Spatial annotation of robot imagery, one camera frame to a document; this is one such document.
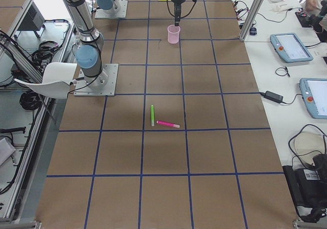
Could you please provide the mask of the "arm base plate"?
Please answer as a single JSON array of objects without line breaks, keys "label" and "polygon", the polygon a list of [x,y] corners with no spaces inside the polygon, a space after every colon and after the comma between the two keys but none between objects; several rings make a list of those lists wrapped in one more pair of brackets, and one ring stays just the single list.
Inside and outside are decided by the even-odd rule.
[{"label": "arm base plate", "polygon": [[128,0],[97,0],[95,19],[126,18]]},{"label": "arm base plate", "polygon": [[102,72],[93,82],[93,78],[85,77],[82,69],[80,69],[79,77],[83,77],[83,79],[77,82],[76,90],[73,91],[74,96],[113,97],[115,95],[118,70],[118,64],[102,64]]}]

